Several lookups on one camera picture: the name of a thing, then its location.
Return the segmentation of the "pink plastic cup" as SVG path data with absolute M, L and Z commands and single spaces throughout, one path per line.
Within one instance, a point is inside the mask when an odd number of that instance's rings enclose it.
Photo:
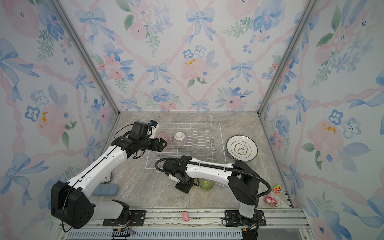
M 160 133 L 158 134 L 158 138 L 159 138 L 159 139 L 164 139 L 165 142 L 167 143 L 167 145 L 170 145 L 170 144 L 171 144 L 171 140 L 170 140 L 168 134 L 165 133 L 165 132 L 160 132 Z

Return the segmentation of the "striped ceramic bowl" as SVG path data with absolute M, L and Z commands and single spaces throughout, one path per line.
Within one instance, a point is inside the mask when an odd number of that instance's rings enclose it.
M 183 147 L 188 143 L 188 137 L 184 132 L 176 132 L 174 134 L 172 143 L 176 147 Z

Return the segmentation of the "green plastic cup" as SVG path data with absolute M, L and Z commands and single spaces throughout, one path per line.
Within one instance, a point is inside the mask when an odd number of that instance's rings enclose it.
M 215 182 L 207 179 L 199 179 L 199 186 L 204 191 L 211 190 L 215 185 Z

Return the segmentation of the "clear glass cup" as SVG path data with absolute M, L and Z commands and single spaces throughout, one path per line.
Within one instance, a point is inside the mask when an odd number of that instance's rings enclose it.
M 224 189 L 224 188 L 227 188 L 228 186 L 226 184 L 223 184 L 221 182 L 215 182 L 215 185 L 218 187 L 218 188 L 221 188 L 221 189 Z

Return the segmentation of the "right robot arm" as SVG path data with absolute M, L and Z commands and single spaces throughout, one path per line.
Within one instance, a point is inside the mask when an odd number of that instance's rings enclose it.
M 156 168 L 173 181 L 175 188 L 188 194 L 195 186 L 196 179 L 206 179 L 228 186 L 240 202 L 239 214 L 252 219 L 258 203 L 260 177 L 246 164 L 214 164 L 190 156 L 182 158 L 162 158 L 156 162 Z

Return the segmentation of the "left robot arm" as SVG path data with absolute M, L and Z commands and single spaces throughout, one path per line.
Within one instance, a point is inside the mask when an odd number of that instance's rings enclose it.
M 130 206 L 122 201 L 94 202 L 89 197 L 101 181 L 130 157 L 138 159 L 139 152 L 162 152 L 164 139 L 156 138 L 159 124 L 134 122 L 131 130 L 117 137 L 110 147 L 90 166 L 67 182 L 58 181 L 51 188 L 51 215 L 72 229 L 80 229 L 88 222 L 110 220 L 126 226 L 132 217 Z

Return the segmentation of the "small white clock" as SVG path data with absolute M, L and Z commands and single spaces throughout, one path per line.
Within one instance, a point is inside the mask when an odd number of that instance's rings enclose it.
M 112 178 L 112 173 L 109 173 L 102 181 L 101 183 L 102 184 L 105 184 L 105 183 L 109 183 L 111 181 L 111 178 Z

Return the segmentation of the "pink plush toy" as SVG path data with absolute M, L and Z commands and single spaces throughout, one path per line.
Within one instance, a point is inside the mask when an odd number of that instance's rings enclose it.
M 278 206 L 278 201 L 274 199 L 271 195 L 267 195 L 264 199 L 264 202 L 268 205 L 273 206 L 274 208 Z

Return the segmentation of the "green orange toy car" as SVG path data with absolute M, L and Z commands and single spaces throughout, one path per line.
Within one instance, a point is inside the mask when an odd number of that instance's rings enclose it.
M 278 195 L 282 190 L 282 187 L 281 185 L 275 185 L 274 188 L 273 188 L 273 192 Z

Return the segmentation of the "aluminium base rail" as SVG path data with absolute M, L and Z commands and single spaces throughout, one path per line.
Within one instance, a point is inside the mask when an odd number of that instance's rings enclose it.
M 302 209 L 260 209 L 261 225 L 255 230 L 223 225 L 225 211 L 234 209 L 136 208 L 145 211 L 143 226 L 104 227 L 93 221 L 65 233 L 58 227 L 54 240 L 313 240 Z M 182 212 L 190 221 L 184 222 Z

